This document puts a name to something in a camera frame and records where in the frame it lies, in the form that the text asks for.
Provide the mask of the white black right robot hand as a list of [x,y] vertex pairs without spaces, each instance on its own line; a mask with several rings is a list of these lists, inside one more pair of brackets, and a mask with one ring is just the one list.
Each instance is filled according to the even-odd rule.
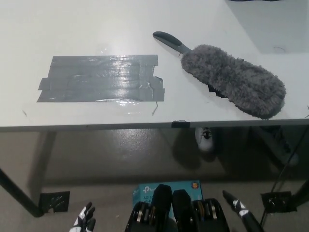
[[244,206],[244,204],[231,193],[223,190],[223,197],[227,203],[231,206],[232,210],[236,212],[241,218],[249,213],[249,210]]

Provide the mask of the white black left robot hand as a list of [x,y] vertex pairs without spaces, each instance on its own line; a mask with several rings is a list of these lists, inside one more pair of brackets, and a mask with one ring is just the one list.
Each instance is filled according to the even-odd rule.
[[95,207],[89,202],[79,213],[69,232],[93,232],[96,219],[93,217]]

